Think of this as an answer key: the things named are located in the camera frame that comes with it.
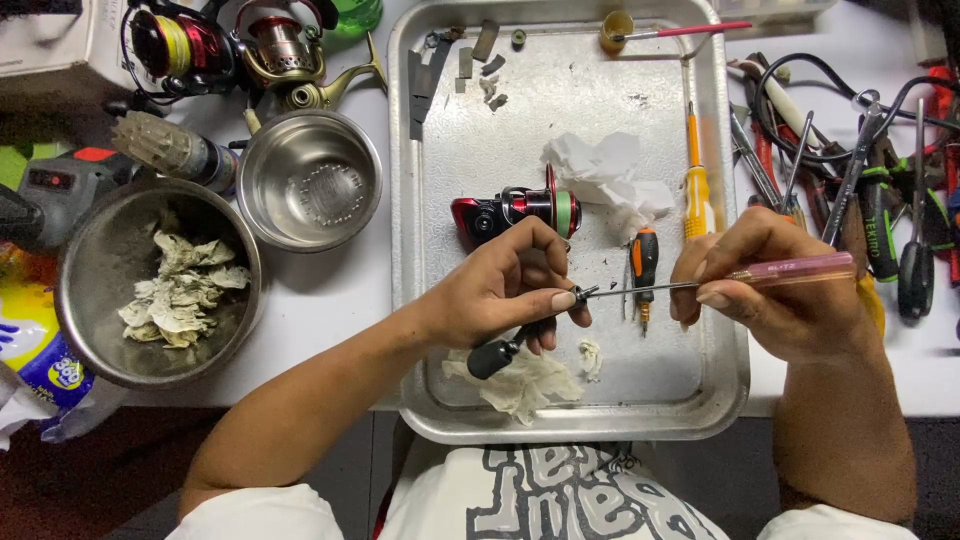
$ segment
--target green bottle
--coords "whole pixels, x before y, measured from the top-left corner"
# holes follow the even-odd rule
[[[333,0],[333,4],[340,11],[336,32],[345,37],[361,37],[383,16],[383,0]]]

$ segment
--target white desk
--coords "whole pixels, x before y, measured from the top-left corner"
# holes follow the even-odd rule
[[[381,58],[397,19],[416,0],[384,2],[383,20],[374,32]],[[924,72],[916,67],[909,28],[853,4],[841,2],[825,12],[816,33],[729,41],[729,58],[762,51],[771,61],[793,52],[808,52],[829,62],[853,88],[876,88],[890,103],[901,85]],[[336,76],[345,66],[366,60],[363,43],[328,58],[328,73]],[[790,64],[793,80],[825,81],[814,67]],[[927,89],[921,87],[916,95]],[[799,107],[817,112],[816,125],[827,136],[848,148],[856,132],[856,112],[844,98],[815,86],[790,90]],[[744,103],[742,89],[732,81],[731,97]],[[247,138],[240,116],[243,96],[207,96],[184,100],[172,115],[175,121],[226,144]],[[915,107],[907,101],[907,108]],[[273,286],[266,309],[237,358],[207,380],[169,392],[137,393],[132,403],[162,406],[226,406],[247,395],[259,384],[363,330],[391,311],[390,285],[390,153],[387,99],[369,86],[347,93],[339,112],[355,120],[370,135],[384,170],[384,193],[370,225],[346,246],[332,253],[298,256],[264,247]],[[894,127],[891,139],[900,154],[912,153],[912,124]],[[753,193],[744,168],[737,170],[737,207],[743,209]],[[895,232],[898,250],[910,226]],[[897,379],[903,411],[908,416],[960,416],[960,342],[954,327],[960,316],[957,294],[950,290],[948,268],[939,263],[933,311],[915,329],[905,328],[896,315],[896,286],[879,284],[888,307],[886,345]],[[786,367],[750,340],[751,390],[743,414],[769,416],[783,389]],[[390,406],[390,400],[383,403]]]

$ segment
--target human hand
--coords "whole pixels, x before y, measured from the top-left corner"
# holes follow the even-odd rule
[[[835,361],[882,351],[876,325],[853,278],[768,286],[759,290],[723,277],[747,264],[825,255],[834,250],[769,209],[751,208],[725,233],[686,243],[672,282],[703,283],[670,291],[670,316],[685,325],[713,307],[753,333],[771,355],[788,362]]]
[[[414,302],[427,336],[451,349],[471,349],[504,331],[546,319],[527,338],[539,355],[557,347],[555,316],[576,302],[567,289],[566,244],[537,217],[527,217],[477,248],[443,281]],[[586,307],[568,312],[580,327]]]

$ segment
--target stainless steel bowl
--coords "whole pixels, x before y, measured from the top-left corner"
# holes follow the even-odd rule
[[[223,240],[251,273],[247,288],[230,291],[207,312],[219,322],[216,331],[187,349],[125,338],[117,314],[133,300],[135,282],[156,277],[153,230],[163,208],[174,211],[188,240]],[[59,272],[55,305],[67,343],[96,375],[128,388],[180,386],[223,367],[256,323],[266,292],[247,224],[219,196],[182,180],[136,182],[107,194],[62,250]]]
[[[380,157],[356,123],[327,110],[294,110],[251,138],[237,174],[237,204],[263,241],[317,253],[370,223],[380,176]]]

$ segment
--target aluminum tray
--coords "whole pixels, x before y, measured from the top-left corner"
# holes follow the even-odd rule
[[[658,282],[668,281],[684,243],[688,99],[696,104],[718,226],[735,217],[723,37],[708,37],[703,47],[697,47],[703,37],[634,41],[610,60],[599,48],[599,23],[582,21],[602,20],[611,9],[583,0],[430,1],[397,22],[389,54],[394,308],[417,298],[466,256],[450,201],[491,197],[504,185],[539,186],[543,144],[564,132],[591,144],[616,131],[638,135],[650,178],[676,188],[676,209],[655,224]],[[635,19],[664,26],[719,22],[703,0],[635,0],[626,9]],[[474,44],[487,17],[501,25],[491,58],[499,53],[507,59],[497,72],[497,93],[510,98],[496,113],[483,103],[479,62],[467,92],[454,91],[458,49]],[[423,142],[411,140],[407,51],[423,52],[428,61],[423,37],[450,26],[467,26],[468,36],[447,57]],[[515,28],[527,33],[520,52],[510,45]],[[682,61],[695,48],[699,53]],[[623,283],[626,250],[606,227],[609,220],[603,209],[585,205],[569,253],[569,277],[580,285]],[[561,318],[554,352],[580,374],[580,339],[590,336],[600,344],[601,380],[583,381],[581,401],[556,403],[524,427],[494,411],[466,381],[446,379],[440,363],[446,351],[438,351],[404,380],[403,418],[426,438],[447,444],[694,439],[735,419],[750,376],[742,327],[707,310],[702,322],[683,332],[670,319],[665,293],[653,303],[646,339],[637,323],[623,320],[622,302],[597,299],[590,310],[590,329]]]

